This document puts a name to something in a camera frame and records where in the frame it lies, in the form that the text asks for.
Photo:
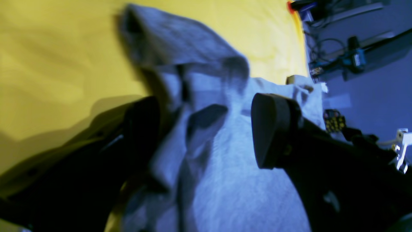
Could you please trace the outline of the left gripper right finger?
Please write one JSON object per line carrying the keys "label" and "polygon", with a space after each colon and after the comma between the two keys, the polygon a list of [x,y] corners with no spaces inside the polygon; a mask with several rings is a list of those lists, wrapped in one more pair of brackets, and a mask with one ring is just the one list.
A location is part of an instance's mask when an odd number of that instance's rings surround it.
{"label": "left gripper right finger", "polygon": [[251,122],[260,169],[283,169],[313,232],[410,232],[411,133],[398,129],[383,149],[374,135],[344,128],[332,138],[303,117],[296,101],[255,94]]}

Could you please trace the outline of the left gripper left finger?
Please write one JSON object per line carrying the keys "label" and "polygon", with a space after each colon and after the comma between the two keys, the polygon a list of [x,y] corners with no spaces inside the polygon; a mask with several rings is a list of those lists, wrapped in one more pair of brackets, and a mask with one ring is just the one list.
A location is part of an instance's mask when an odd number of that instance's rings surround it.
{"label": "left gripper left finger", "polygon": [[160,106],[125,105],[94,135],[32,157],[1,176],[1,219],[32,232],[103,232],[122,185],[144,173]]}

